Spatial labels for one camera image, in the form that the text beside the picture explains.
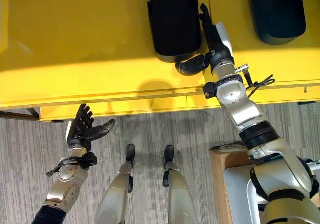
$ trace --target wire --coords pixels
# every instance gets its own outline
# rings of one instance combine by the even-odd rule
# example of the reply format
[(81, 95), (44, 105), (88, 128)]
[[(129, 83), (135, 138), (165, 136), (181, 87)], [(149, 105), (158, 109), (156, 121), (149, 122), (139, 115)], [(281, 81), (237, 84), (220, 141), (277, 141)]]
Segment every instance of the wire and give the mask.
[(253, 85), (250, 85), (248, 88), (246, 88), (247, 90), (255, 87), (254, 90), (252, 90), (252, 92), (248, 95), (248, 98), (250, 98), (260, 87), (264, 87), (270, 84), (273, 84), (276, 80), (274, 78), (272, 78), (274, 75), (270, 75), (268, 78), (266, 78), (264, 81), (258, 83), (258, 82), (254, 82)]

